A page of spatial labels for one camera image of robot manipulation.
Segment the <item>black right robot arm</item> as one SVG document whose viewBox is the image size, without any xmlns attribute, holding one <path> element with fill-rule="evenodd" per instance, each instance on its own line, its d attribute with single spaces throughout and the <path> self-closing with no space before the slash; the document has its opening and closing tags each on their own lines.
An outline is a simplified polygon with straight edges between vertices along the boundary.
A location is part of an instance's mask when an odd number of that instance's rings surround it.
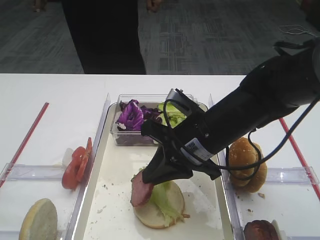
<svg viewBox="0 0 320 240">
<path fill-rule="evenodd" d="M 312 108 L 320 99 L 320 40 L 303 44 L 278 41 L 278 55 L 252 70 L 239 87 L 202 110 L 179 89 L 172 89 L 166 103 L 185 114 L 178 126 L 152 120 L 141 126 L 141 134 L 159 143 L 142 171 L 145 184 L 158 185 L 176 179 L 189 179 L 195 171 L 212 180 L 222 170 L 246 170 L 248 166 L 217 165 L 211 158 L 235 140 L 256 128 L 285 117 L 299 106 Z"/>
</svg>

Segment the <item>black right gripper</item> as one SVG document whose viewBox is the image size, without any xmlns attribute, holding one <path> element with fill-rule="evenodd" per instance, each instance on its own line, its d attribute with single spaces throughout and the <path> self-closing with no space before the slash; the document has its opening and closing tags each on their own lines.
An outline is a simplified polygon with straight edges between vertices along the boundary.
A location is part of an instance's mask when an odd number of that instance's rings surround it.
<svg viewBox="0 0 320 240">
<path fill-rule="evenodd" d="M 141 126 L 141 134 L 157 141 L 159 147 L 142 172 L 143 182 L 158 185 L 189 179 L 194 171 L 207 174 L 211 180 L 220 177 L 220 168 L 211 157 L 222 149 L 221 126 L 212 108 L 195 109 L 174 128 L 147 120 Z"/>
</svg>

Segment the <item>person's other hand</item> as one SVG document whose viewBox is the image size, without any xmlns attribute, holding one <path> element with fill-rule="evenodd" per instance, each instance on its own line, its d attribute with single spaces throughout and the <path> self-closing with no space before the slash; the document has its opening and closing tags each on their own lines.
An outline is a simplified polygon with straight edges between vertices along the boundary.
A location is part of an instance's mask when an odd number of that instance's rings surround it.
<svg viewBox="0 0 320 240">
<path fill-rule="evenodd" d="M 34 0 L 32 9 L 34 12 L 46 11 L 48 1 L 47 0 Z"/>
</svg>

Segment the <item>person's hand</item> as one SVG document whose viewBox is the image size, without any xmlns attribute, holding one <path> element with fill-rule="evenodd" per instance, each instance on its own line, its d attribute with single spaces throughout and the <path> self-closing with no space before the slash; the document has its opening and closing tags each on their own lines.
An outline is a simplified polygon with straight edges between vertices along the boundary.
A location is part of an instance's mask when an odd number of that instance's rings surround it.
<svg viewBox="0 0 320 240">
<path fill-rule="evenodd" d="M 146 0 L 146 9 L 149 12 L 156 13 L 162 4 L 163 0 Z"/>
</svg>

